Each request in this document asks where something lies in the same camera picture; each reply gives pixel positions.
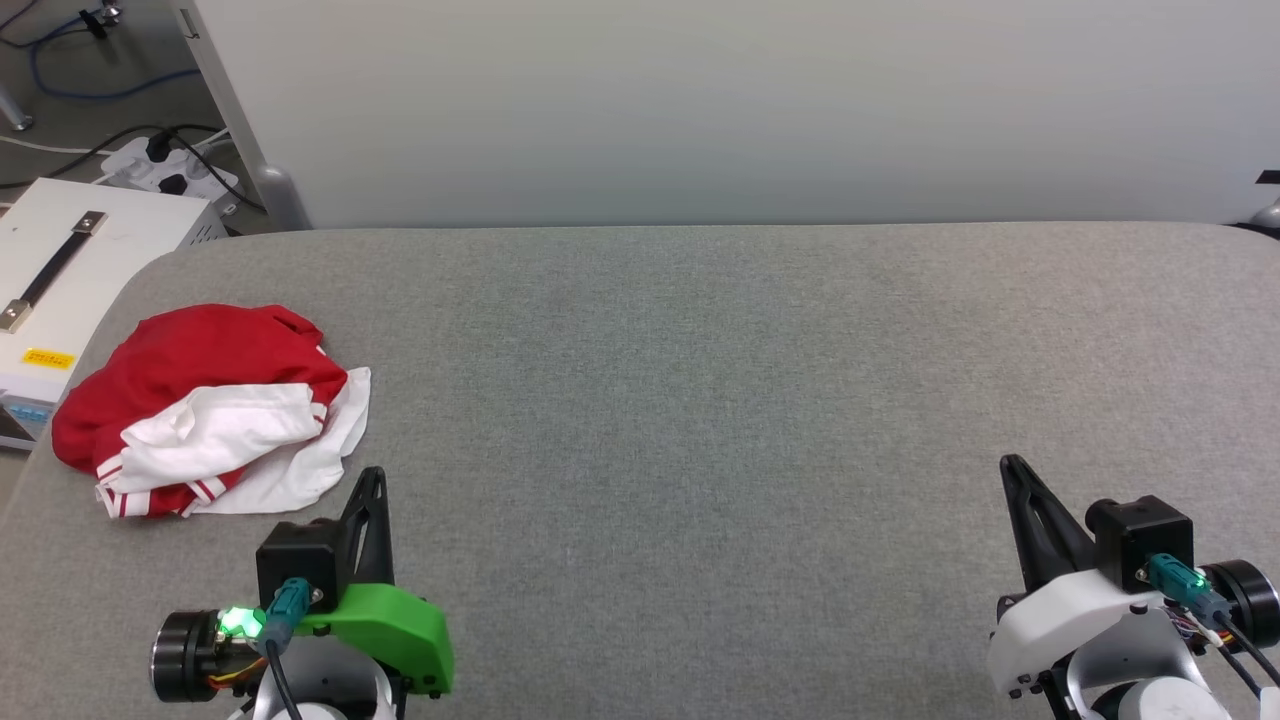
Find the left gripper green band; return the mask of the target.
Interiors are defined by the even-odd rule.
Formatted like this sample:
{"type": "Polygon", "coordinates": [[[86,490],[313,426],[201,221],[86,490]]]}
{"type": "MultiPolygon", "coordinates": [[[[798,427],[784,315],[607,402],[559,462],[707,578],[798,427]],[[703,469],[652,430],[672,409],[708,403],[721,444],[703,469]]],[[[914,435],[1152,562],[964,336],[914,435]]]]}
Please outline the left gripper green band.
{"type": "Polygon", "coordinates": [[[394,584],[387,474],[365,468],[340,523],[349,582],[285,583],[264,607],[173,612],[152,647],[160,701],[406,701],[452,689],[444,614],[394,584]]]}

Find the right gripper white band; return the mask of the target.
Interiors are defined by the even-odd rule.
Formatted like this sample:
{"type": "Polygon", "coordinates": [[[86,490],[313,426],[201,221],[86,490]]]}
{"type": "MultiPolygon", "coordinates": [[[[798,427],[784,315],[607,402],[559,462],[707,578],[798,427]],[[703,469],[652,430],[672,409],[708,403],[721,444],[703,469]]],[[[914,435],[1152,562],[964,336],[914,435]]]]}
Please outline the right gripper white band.
{"type": "Polygon", "coordinates": [[[1261,620],[1277,616],[1277,593],[1254,568],[1151,559],[1135,573],[1138,592],[1125,592],[1092,570],[1093,539],[1024,457],[1002,456],[1000,474],[1029,594],[1004,601],[991,637],[997,692],[1211,701],[1197,660],[1213,651],[1258,701],[1277,698],[1277,667],[1265,655],[1271,641],[1260,637],[1261,620]]]}

